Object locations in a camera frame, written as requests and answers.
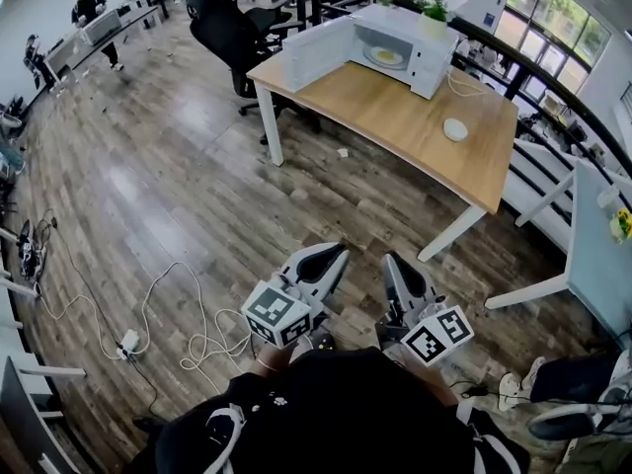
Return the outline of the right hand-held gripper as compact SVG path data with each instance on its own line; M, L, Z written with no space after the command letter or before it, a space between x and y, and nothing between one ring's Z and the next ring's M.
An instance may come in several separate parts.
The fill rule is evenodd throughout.
M430 276L398 253L383 257L383 277L391 309L375 324L383 351L399 344L423 366L432 366L474 337L461 307L435 301L437 293Z

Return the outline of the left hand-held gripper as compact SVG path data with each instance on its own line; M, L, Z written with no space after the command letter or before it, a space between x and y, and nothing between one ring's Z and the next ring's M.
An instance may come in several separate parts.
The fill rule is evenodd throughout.
M350 252L342 243L319 243L292 254L268 281L260 280L241 312L253 334L278 349L321 322L324 301L338 286Z

